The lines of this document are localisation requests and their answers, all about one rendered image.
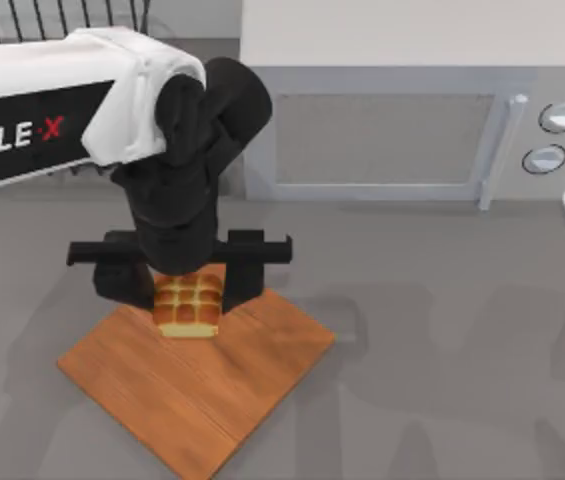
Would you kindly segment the golden bread loaf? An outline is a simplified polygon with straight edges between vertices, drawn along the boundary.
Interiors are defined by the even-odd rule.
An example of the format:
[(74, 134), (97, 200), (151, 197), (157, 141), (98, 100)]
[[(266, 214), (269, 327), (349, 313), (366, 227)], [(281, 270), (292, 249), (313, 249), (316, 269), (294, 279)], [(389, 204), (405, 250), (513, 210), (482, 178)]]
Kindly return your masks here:
[(215, 337), (223, 291), (223, 281), (215, 274), (161, 278), (155, 284), (152, 321), (168, 338)]

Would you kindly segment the wooden cutting board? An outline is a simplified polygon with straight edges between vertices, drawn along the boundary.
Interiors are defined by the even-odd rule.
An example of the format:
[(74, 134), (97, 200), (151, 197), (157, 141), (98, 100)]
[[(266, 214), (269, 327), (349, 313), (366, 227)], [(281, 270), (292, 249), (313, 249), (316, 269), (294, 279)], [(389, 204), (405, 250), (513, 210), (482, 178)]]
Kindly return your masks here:
[(212, 480), (334, 340), (267, 288), (207, 339), (166, 338), (121, 305), (57, 365), (180, 480)]

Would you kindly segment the microwave door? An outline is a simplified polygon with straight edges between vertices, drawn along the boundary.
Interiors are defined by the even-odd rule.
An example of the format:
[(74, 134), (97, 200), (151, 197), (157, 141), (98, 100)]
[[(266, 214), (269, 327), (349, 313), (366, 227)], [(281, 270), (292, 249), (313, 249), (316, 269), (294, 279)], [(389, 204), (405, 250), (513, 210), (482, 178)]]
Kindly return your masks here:
[(472, 201), (503, 111), (489, 94), (283, 95), (275, 189), (288, 199)]

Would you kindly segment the pale microwave oven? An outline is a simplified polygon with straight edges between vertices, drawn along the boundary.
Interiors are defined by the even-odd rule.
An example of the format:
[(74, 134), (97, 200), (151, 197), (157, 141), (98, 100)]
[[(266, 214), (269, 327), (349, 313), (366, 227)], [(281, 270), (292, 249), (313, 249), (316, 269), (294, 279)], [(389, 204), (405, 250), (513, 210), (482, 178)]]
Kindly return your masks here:
[(283, 95), (458, 93), (502, 100), (524, 93), (495, 198), (558, 201), (565, 164), (547, 175), (521, 166), (532, 149), (565, 148), (543, 131), (544, 107), (565, 101), (565, 0), (243, 0), (240, 58), (274, 102), (271, 123), (244, 155), (250, 200), (288, 199), (274, 185), (276, 101)]

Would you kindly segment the small microwave knob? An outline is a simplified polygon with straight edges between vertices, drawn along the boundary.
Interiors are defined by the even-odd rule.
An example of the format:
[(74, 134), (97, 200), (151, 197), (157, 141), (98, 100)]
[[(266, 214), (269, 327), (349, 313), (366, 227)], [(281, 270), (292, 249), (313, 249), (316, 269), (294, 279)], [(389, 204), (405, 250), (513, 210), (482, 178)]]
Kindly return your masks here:
[(565, 164), (565, 148), (550, 144), (529, 150), (521, 160), (523, 170), (531, 175), (547, 175)]

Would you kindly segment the large microwave knob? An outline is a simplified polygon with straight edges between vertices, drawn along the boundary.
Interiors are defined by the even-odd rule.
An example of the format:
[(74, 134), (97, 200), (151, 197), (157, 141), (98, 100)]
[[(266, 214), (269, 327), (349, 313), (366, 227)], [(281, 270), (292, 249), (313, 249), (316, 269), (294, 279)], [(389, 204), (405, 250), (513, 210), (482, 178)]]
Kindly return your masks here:
[(539, 115), (538, 124), (547, 133), (565, 133), (565, 101), (554, 102), (544, 107)]

